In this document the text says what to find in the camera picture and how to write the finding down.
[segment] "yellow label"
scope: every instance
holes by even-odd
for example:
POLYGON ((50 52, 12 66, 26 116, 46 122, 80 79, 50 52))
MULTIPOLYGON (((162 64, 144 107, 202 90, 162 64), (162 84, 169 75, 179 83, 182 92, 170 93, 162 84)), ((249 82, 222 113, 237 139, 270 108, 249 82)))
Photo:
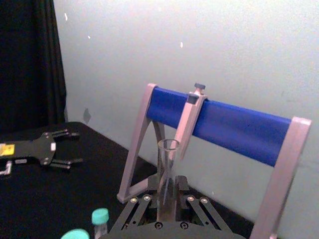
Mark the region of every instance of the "yellow label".
POLYGON ((2 144, 0 147, 0 156, 14 155, 14 144, 2 144))

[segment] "vial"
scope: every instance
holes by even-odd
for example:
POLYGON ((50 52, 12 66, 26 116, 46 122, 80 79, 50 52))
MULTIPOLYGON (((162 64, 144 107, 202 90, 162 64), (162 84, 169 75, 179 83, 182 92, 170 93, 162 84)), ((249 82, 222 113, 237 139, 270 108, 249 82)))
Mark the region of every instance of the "vial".
POLYGON ((94 225, 94 239, 108 233, 109 210, 98 208, 92 213, 92 224, 94 225))

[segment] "teal cap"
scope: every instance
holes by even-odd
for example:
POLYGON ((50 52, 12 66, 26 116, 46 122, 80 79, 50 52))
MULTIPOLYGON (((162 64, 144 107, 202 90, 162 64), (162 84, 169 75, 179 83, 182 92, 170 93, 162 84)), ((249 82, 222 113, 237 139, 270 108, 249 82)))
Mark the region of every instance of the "teal cap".
POLYGON ((109 220, 109 210, 106 208, 98 208, 92 213, 92 224, 101 225, 107 223, 109 220))
POLYGON ((64 234, 61 239, 90 239, 90 236, 84 229, 73 229, 64 234))

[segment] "test tube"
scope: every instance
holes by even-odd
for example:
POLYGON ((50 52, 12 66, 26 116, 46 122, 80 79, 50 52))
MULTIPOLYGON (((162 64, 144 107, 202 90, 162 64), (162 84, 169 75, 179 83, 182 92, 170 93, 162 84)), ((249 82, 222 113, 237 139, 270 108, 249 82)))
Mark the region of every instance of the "test tube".
POLYGON ((94 225, 94 239, 108 233, 109 210, 98 208, 92 213, 92 224, 94 225))
POLYGON ((158 213, 157 221, 174 222, 176 192, 174 170, 179 161, 179 142, 163 139, 158 143, 158 213))

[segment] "metal frame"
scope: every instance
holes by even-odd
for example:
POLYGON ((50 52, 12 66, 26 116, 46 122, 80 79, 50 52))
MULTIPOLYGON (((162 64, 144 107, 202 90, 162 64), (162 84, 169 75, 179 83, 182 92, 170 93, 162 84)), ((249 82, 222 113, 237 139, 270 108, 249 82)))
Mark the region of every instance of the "metal frame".
MULTIPOLYGON (((142 98, 142 103, 140 105, 138 117, 136 120, 136 125, 132 136, 131 146, 126 160, 119 193, 117 194, 117 198, 121 203, 126 202, 132 196, 136 196, 144 192, 148 187, 147 179, 144 179, 143 181, 133 186, 131 186, 131 183, 141 144, 146 130, 151 122, 153 122, 154 125, 157 141, 159 142, 162 139, 165 139, 164 124, 147 118, 147 112, 151 103, 153 89, 155 87, 157 87, 156 84, 148 84, 142 98)), ((204 88, 204 85, 195 84, 195 91, 188 94, 187 102, 185 103, 180 121, 178 123, 174 139, 179 141, 180 144, 180 160, 184 158, 189 139, 195 128, 202 104, 204 100, 207 99, 207 96, 203 94, 204 88)))
MULTIPOLYGON (((153 89, 157 85, 148 84, 140 106, 136 127, 133 133, 131 147, 127 157, 125 170, 123 173, 121 186, 117 198, 124 203, 132 196, 138 195, 147 189, 147 179, 131 187, 132 177, 136 164, 138 152, 148 125, 152 121, 146 117, 153 89)), ((186 152, 189 139, 193 133, 199 112, 204 100, 207 98, 203 94, 204 88, 196 87, 195 92, 190 92, 185 103, 175 139, 180 142, 180 159, 182 160, 186 152)), ((165 138, 164 125, 153 122, 157 141, 165 138)), ((271 175, 263 202, 259 209, 250 239, 274 239, 277 237, 277 229, 283 209, 288 197, 288 193, 296 172, 299 156, 306 141, 311 120, 293 117, 286 133, 276 165, 271 175)))
POLYGON ((277 229, 311 120, 293 117, 260 206, 250 239, 277 238, 277 229))
POLYGON ((183 224, 188 228, 188 225, 193 224, 224 231, 230 234, 232 233, 232 230, 214 209, 208 198, 201 197, 200 199, 197 199, 193 195, 190 195, 187 178, 181 175, 175 177, 176 190, 178 191, 176 204, 178 205, 177 211, 179 213, 177 214, 179 217, 175 218, 173 221, 159 220, 159 212, 157 211, 157 217, 156 213, 154 214, 159 206, 157 204, 158 193, 156 190, 156 177, 152 175, 148 177, 148 179, 149 185, 147 194, 144 194, 141 198, 132 197, 128 200, 128 203, 113 225, 110 234, 122 230, 134 229, 138 226, 145 226, 146 224, 154 224, 154 222, 156 222, 154 225, 155 227, 156 224, 162 225, 164 222, 169 222, 171 224, 178 222, 177 228, 182 227, 183 224))
MULTIPOLYGON (((129 154, 126 159, 120 190, 117 194, 117 198, 121 203, 126 202, 132 196, 144 192, 148 186, 147 179, 144 179, 143 181, 135 184, 134 186, 131 186, 131 183, 136 165, 136 160, 141 148, 143 138, 145 136, 149 124, 152 121, 151 119, 146 117, 146 114, 148 112, 148 108, 151 103, 152 92, 155 87, 157 87, 156 84, 148 84, 142 98, 142 103, 140 105, 138 117, 135 124, 135 129, 131 140, 129 154)), ((164 125, 162 123, 158 123, 155 121, 153 122, 153 125, 157 141, 159 142, 165 138, 164 125)))

